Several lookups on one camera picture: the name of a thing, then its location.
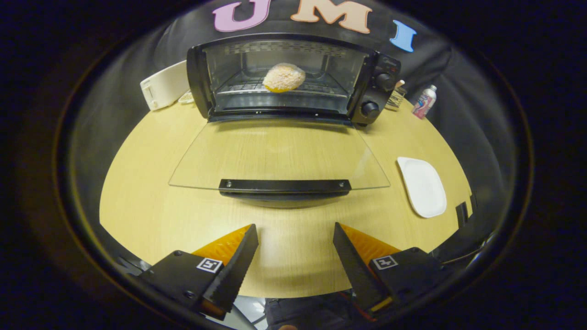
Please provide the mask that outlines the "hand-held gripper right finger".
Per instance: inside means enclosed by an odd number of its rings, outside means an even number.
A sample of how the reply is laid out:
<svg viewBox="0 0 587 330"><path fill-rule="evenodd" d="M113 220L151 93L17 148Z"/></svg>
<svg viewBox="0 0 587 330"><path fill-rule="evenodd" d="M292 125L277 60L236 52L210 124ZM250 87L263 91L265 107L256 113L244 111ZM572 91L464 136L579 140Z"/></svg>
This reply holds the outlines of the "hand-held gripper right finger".
<svg viewBox="0 0 587 330"><path fill-rule="evenodd" d="M332 242L356 306L373 317L413 305L452 276L419 247L398 249L342 223L335 223Z"/></svg>

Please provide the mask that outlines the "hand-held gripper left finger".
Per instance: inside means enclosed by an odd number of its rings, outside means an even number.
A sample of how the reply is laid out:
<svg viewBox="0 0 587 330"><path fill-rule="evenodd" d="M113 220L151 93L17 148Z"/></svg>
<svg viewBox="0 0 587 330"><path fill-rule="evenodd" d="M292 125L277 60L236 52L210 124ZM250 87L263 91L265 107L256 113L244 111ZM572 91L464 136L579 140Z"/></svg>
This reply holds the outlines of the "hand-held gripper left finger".
<svg viewBox="0 0 587 330"><path fill-rule="evenodd" d="M222 321L233 308L259 245L248 224L192 253L176 250L138 277L183 308Z"/></svg>

